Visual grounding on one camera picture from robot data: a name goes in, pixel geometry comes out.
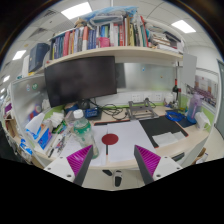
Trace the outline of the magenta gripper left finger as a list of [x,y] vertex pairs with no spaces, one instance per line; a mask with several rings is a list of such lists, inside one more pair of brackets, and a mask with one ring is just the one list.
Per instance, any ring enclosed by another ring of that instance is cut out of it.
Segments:
[[93,146],[87,146],[67,157],[67,161],[75,175],[74,184],[81,186],[84,182],[89,164],[93,157]]

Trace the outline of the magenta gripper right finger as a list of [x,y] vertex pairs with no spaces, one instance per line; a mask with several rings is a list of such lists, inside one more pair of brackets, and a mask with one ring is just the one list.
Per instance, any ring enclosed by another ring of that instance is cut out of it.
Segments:
[[134,146],[134,156],[145,185],[153,182],[153,174],[161,160],[157,154],[138,145]]

